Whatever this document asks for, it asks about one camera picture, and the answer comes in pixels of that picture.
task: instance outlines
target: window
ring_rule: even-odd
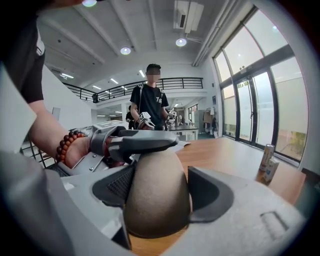
[[[231,77],[228,64],[223,52],[220,52],[220,54],[215,58],[215,61],[218,66],[221,82]]]
[[[279,133],[275,150],[301,160],[308,131],[308,99],[295,57],[271,67],[279,104]]]
[[[288,44],[278,28],[260,10],[252,16],[245,26],[260,45],[264,55]]]
[[[253,77],[256,91],[257,136],[256,143],[265,146],[272,142],[274,131],[274,100],[268,73]]]
[[[231,137],[236,137],[236,100],[233,85],[222,89],[223,95],[223,133]]]
[[[238,32],[224,50],[234,74],[263,57],[255,40],[245,27]]]

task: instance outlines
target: black t-shirt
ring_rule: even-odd
[[[131,102],[135,103],[139,108],[140,102],[140,87],[136,86],[131,94]],[[161,91],[158,87],[150,87],[146,84],[143,85],[142,96],[139,114],[142,112],[148,112],[151,116],[151,121],[157,125],[163,125],[163,120],[161,118],[161,108],[167,107],[168,100],[166,95],[163,93],[161,97]]]
[[[25,24],[3,60],[4,66],[27,103],[43,100],[42,69],[45,48],[37,29],[37,16]]]

